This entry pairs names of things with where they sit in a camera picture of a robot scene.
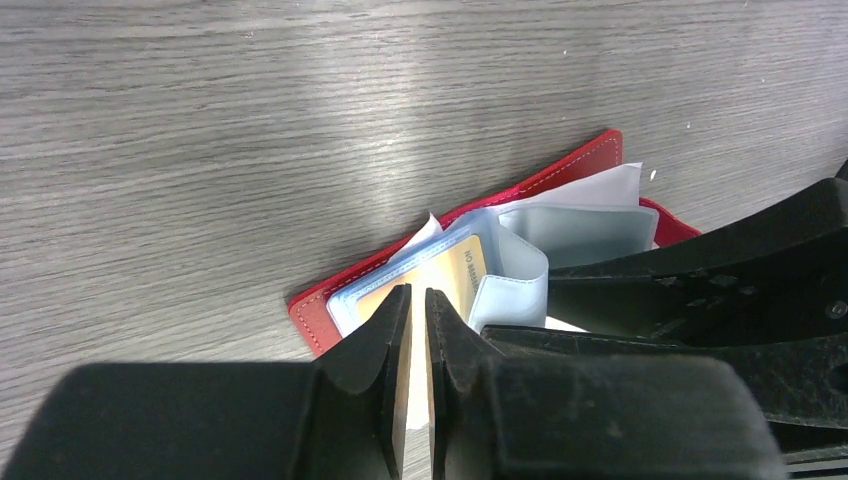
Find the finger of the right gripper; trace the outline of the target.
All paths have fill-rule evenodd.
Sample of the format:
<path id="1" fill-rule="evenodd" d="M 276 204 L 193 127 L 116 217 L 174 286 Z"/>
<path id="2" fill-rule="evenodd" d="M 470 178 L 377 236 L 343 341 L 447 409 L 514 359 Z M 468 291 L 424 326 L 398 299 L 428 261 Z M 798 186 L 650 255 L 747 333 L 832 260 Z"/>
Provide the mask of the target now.
<path id="1" fill-rule="evenodd" d="M 730 346 L 847 329 L 847 183 L 829 178 L 698 237 L 551 271 L 549 314 L 624 337 Z"/>
<path id="2" fill-rule="evenodd" d="M 482 337 L 501 351 L 564 355 L 690 355 L 730 365 L 753 393 L 766 418 L 821 428 L 847 426 L 847 336 L 724 347 L 543 328 L 489 326 Z"/>

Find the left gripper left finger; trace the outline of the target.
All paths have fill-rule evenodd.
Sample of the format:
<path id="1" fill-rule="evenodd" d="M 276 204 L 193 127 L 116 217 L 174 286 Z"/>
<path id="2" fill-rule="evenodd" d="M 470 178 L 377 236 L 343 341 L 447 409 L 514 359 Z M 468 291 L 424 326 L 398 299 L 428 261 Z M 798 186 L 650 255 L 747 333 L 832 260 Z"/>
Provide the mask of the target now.
<path id="1" fill-rule="evenodd" d="M 310 362 L 94 363 L 30 420 L 7 479 L 396 479 L 411 289 Z"/>

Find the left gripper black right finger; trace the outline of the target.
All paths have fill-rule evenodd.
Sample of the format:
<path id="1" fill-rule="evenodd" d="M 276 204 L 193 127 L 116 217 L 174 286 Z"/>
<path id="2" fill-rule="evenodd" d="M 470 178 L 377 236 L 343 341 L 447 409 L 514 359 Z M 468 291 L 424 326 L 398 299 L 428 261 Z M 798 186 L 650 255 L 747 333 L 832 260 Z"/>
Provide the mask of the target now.
<path id="1" fill-rule="evenodd" d="M 425 295 L 437 479 L 785 479 L 776 440 L 725 363 L 509 356 L 444 293 Z"/>

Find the red card holder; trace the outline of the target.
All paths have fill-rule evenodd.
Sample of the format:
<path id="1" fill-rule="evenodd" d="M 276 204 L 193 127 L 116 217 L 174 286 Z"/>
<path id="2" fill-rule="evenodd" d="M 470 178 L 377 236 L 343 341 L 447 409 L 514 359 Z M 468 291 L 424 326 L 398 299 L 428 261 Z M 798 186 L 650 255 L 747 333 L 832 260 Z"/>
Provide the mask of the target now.
<path id="1" fill-rule="evenodd" d="M 296 296 L 289 315 L 316 354 L 362 326 L 354 300 L 378 282 L 468 235 L 479 235 L 487 273 L 468 320 L 546 327 L 554 268 L 599 263 L 695 238 L 697 231 L 640 194 L 641 165 L 622 159 L 623 136 L 608 130 L 525 181 L 430 217 L 414 235 Z M 412 285 L 413 353 L 424 348 L 424 296 Z"/>

